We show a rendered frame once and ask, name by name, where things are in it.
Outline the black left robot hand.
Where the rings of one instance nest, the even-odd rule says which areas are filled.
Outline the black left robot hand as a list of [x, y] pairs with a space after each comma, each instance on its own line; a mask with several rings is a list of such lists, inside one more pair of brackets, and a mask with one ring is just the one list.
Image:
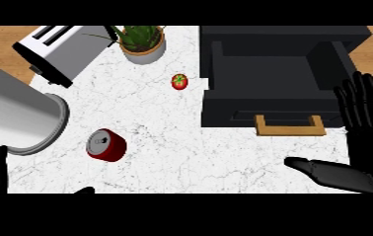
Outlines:
[[[8, 175], [7, 175], [7, 146], [0, 146], [0, 195], [7, 194]], [[85, 187], [75, 192], [76, 194], [94, 194], [94, 188]]]

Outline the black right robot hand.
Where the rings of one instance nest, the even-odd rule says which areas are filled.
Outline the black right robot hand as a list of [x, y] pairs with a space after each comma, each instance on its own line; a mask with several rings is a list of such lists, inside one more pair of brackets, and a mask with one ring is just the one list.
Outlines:
[[355, 71], [333, 93], [346, 130], [349, 164], [287, 157], [284, 165], [324, 187], [373, 194], [373, 76]]

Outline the red can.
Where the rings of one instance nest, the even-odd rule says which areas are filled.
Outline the red can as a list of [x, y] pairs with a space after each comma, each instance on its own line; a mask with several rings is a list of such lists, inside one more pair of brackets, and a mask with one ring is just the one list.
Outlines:
[[91, 133], [85, 142], [85, 152], [91, 158], [116, 162], [125, 151], [126, 141], [112, 130], [100, 128]]

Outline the black open drawer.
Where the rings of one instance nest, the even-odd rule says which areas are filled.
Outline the black open drawer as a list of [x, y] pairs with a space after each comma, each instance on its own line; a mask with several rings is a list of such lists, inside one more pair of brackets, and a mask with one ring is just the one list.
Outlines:
[[222, 42], [210, 44], [209, 88], [280, 93], [330, 91], [352, 76], [355, 66], [339, 41], [322, 41], [308, 53], [228, 56]]

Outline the black drawer front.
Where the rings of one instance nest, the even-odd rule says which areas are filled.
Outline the black drawer front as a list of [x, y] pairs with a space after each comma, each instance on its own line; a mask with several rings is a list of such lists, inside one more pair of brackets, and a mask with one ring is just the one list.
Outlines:
[[200, 126], [253, 127], [253, 116], [266, 125], [308, 125], [320, 116], [324, 127], [342, 127], [337, 101], [330, 91], [306, 92], [203, 92]]

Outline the large grey metal cylinder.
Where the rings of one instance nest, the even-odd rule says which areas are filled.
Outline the large grey metal cylinder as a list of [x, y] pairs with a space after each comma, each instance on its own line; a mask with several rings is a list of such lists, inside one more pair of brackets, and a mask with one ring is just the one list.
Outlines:
[[0, 145], [13, 155], [41, 152], [62, 135], [69, 118], [64, 99], [42, 94], [0, 69]]

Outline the silver and black toaster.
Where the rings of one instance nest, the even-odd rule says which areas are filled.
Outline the silver and black toaster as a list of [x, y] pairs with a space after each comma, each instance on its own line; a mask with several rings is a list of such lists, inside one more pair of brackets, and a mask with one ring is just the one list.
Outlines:
[[109, 26], [39, 26], [11, 45], [31, 70], [67, 88], [106, 47], [118, 41]]

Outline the red tomato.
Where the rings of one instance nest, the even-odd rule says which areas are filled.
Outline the red tomato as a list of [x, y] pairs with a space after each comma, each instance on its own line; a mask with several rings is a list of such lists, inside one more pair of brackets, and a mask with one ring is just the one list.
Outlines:
[[175, 90], [182, 90], [187, 87], [187, 77], [182, 74], [177, 74], [171, 81]]

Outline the green plant in grey pot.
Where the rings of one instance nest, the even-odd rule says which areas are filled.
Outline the green plant in grey pot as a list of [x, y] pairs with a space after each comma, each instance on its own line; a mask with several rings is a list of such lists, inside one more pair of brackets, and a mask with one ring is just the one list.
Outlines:
[[118, 43], [122, 53], [129, 62], [138, 65], [151, 64], [163, 56], [166, 50], [165, 28], [160, 26], [125, 26], [119, 30], [115, 26], [113, 31], [116, 39], [100, 36], [112, 43]]

